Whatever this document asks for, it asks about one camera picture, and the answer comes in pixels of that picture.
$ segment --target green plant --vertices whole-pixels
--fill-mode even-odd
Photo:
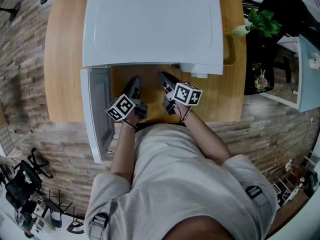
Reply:
[[[248,15],[250,26],[246,26],[246,30],[257,30],[260,37],[271,38],[272,35],[277,36],[280,32],[281,24],[272,19],[274,12],[263,10],[259,14],[252,9]]]
[[[260,63],[252,64],[252,70],[260,69]]]

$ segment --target gray t-shirt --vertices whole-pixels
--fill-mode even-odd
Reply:
[[[236,240],[264,239],[276,213],[276,193],[244,156],[222,166],[204,158],[186,127],[157,124],[135,140],[132,186],[110,173],[93,182],[84,229],[91,239],[161,240],[184,219],[209,216]],[[257,186],[262,194],[245,192]],[[92,220],[108,215],[104,230]]]

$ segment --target white appliance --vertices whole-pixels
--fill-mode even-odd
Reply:
[[[223,74],[219,0],[88,0],[81,93],[95,163],[115,134],[106,114],[110,70],[126,64],[180,64],[193,77]]]

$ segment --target wooden tabletop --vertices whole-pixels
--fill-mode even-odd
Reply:
[[[49,118],[53,122],[85,122],[80,70],[87,0],[57,0],[50,12],[44,50],[44,82]],[[241,0],[220,0],[225,33],[244,24]],[[223,75],[191,77],[173,65],[117,66],[111,69],[112,95],[119,95],[130,76],[142,79],[141,98],[148,105],[148,122],[173,123],[162,108],[164,90],[156,72],[168,71],[203,90],[193,110],[205,122],[239,121],[246,77],[246,39],[235,39],[236,64],[223,67]]]

